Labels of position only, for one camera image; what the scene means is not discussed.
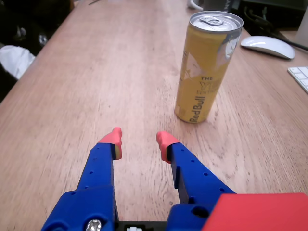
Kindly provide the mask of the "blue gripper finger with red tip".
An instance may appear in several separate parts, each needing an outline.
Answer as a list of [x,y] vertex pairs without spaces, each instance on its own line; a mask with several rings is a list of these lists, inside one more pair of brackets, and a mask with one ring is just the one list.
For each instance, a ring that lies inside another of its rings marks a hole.
[[213,206],[223,193],[234,193],[172,134],[160,131],[156,140],[162,160],[171,164],[180,203]]
[[113,161],[122,157],[121,128],[114,128],[90,151],[74,191],[64,193],[44,231],[114,231],[118,222]]

